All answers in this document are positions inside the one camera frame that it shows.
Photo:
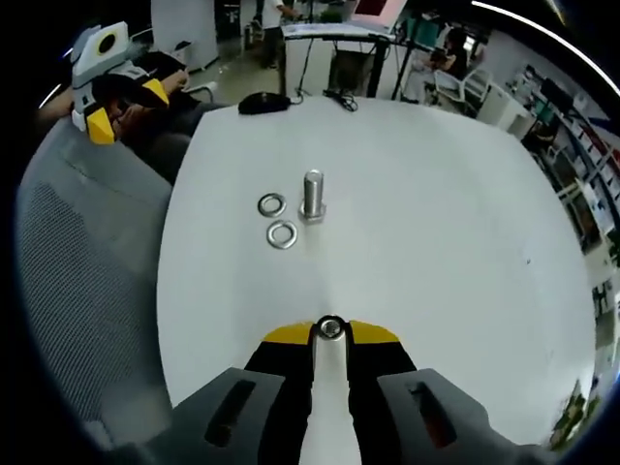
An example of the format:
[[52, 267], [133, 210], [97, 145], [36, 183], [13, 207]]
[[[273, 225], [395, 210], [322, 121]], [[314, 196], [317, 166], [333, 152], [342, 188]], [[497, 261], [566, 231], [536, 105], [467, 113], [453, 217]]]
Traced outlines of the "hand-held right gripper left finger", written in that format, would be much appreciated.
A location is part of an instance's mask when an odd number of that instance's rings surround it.
[[268, 333], [245, 367], [229, 368], [179, 404], [169, 432], [178, 464], [296, 464], [312, 409], [315, 324]]

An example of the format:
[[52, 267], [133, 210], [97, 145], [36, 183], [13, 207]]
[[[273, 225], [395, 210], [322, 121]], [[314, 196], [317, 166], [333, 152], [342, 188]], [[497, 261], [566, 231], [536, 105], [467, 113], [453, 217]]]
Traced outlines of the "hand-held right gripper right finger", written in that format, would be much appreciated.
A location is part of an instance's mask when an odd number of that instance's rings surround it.
[[418, 369], [390, 330], [347, 323], [349, 409], [364, 464], [497, 464], [480, 402]]

